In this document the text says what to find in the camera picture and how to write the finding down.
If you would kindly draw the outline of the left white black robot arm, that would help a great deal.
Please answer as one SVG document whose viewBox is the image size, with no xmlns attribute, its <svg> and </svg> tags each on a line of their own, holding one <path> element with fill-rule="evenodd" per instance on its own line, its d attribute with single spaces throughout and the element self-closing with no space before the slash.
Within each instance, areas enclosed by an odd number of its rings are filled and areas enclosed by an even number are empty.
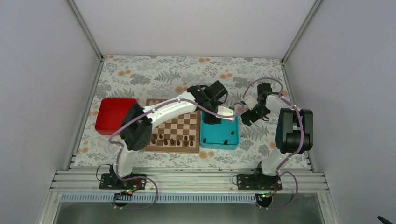
<svg viewBox="0 0 396 224">
<path fill-rule="evenodd" d="M 150 143 L 152 131 L 165 121 L 197 110 L 208 115 L 210 123 L 219 119 L 233 121 L 236 117 L 234 110 L 222 106 L 221 102 L 221 98 L 227 96 L 225 86 L 216 81 L 210 86 L 191 86 L 180 95 L 155 105 L 132 105 L 120 128 L 108 140 L 118 145 L 120 150 L 109 171 L 108 180 L 103 183 L 118 189 L 126 188 L 133 179 L 132 156 Z"/>
</svg>

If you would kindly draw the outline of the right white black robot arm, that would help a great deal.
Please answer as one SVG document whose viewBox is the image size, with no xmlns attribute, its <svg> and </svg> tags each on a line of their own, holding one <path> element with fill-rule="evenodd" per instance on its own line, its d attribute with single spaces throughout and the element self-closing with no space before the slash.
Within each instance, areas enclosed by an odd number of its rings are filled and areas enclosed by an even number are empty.
<svg viewBox="0 0 396 224">
<path fill-rule="evenodd" d="M 267 114 L 278 116 L 275 134 L 276 148 L 259 162 L 252 174 L 236 176 L 239 190 L 281 190 L 280 169 L 297 154 L 313 146 L 313 112 L 300 109 L 286 100 L 280 92 L 273 92 L 269 83 L 257 86 L 256 98 L 244 95 L 242 103 L 249 110 L 241 115 L 242 123 L 250 126 Z"/>
</svg>

